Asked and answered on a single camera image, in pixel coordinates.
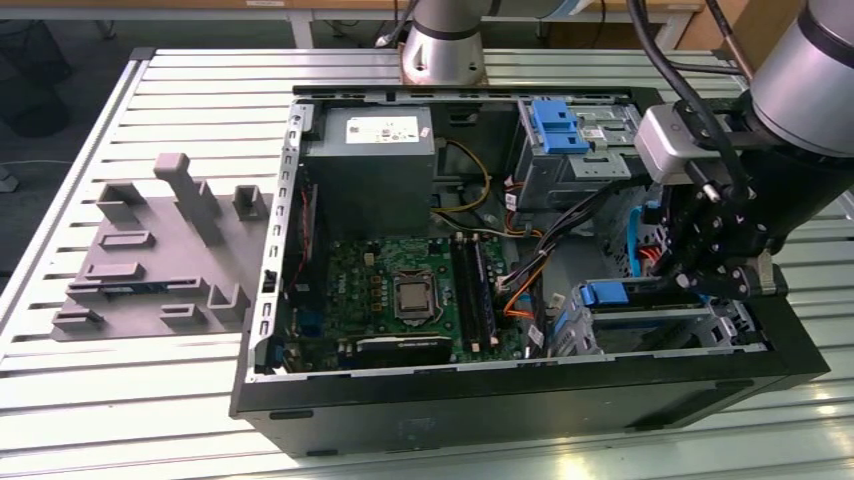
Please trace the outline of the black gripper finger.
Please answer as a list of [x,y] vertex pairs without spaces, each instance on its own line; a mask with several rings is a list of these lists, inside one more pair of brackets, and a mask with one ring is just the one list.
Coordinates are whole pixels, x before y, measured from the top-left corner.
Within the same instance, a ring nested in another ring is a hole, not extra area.
[[789,285],[769,250],[755,257],[731,258],[722,264],[679,272],[675,283],[705,296],[746,301],[789,294]]
[[723,281],[729,273],[723,259],[731,186],[718,183],[666,186],[662,192],[663,255],[657,275],[689,281]]

